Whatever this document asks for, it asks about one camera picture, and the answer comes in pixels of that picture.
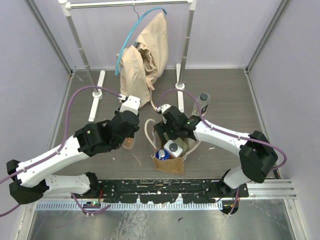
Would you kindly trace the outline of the dark cap clear bottle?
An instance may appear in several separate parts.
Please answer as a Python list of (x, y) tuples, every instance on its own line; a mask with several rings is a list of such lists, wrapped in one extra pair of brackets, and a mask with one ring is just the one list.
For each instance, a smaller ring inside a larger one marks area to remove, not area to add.
[(200, 110), (198, 109), (197, 104), (194, 103), (191, 115), (204, 117), (211, 102), (211, 96), (208, 93), (203, 92), (196, 98), (196, 102), (198, 103)]

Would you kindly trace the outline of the cream lid green jar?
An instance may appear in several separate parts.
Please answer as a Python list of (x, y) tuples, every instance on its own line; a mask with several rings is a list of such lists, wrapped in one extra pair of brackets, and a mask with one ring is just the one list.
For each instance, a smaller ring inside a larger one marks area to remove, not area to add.
[(188, 146), (188, 144), (187, 144), (182, 138), (178, 137), (177, 139), (174, 140), (174, 142), (175, 142), (180, 148), (182, 148), (182, 153), (183, 153), (183, 154), (188, 151), (189, 146)]

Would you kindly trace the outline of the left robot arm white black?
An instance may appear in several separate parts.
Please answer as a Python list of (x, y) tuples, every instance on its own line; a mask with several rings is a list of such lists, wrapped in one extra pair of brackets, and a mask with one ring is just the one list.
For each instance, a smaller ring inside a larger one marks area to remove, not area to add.
[(61, 176), (54, 173), (78, 161), (121, 147), (126, 138), (139, 130), (137, 111), (116, 111), (111, 120), (88, 123), (70, 136), (64, 145), (58, 145), (28, 161), (10, 160), (7, 173), (11, 175), (9, 193), (18, 204), (36, 202), (47, 195), (77, 194), (95, 198), (100, 183), (95, 173)]

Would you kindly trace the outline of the canvas tote bag with handles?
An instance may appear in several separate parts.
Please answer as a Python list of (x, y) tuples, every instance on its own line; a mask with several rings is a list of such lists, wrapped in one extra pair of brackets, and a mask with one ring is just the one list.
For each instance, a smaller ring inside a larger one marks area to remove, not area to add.
[(185, 153), (182, 153), (181, 157), (171, 158), (167, 160), (158, 160), (156, 159), (156, 152), (163, 149), (166, 143), (162, 143), (155, 129), (152, 130), (151, 135), (148, 133), (148, 125), (155, 125), (156, 121), (154, 119), (147, 119), (144, 124), (144, 134), (149, 143), (153, 148), (152, 160), (154, 163), (154, 169), (160, 172), (171, 173), (171, 174), (183, 174), (184, 173), (184, 164), (187, 157), (197, 149), (200, 145), (200, 141), (192, 140), (189, 138), (182, 138), (188, 144), (188, 150)]

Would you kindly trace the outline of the pink cap amber bottle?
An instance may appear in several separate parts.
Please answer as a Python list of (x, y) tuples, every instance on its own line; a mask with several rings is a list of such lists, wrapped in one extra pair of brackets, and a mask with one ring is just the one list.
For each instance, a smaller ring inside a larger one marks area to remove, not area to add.
[(135, 139), (132, 137), (127, 137), (123, 142), (123, 147), (127, 150), (130, 150), (135, 145)]

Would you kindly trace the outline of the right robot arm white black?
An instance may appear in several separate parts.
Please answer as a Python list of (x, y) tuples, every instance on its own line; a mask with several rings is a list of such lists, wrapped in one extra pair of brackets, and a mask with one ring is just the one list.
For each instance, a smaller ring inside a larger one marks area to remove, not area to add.
[(274, 147), (260, 131), (252, 134), (236, 132), (204, 120), (202, 116), (187, 117), (176, 106), (164, 104), (156, 108), (162, 121), (154, 128), (162, 141), (178, 138), (205, 142), (236, 155), (240, 164), (227, 170), (217, 190), (231, 197), (237, 188), (248, 182), (263, 183), (278, 160)]

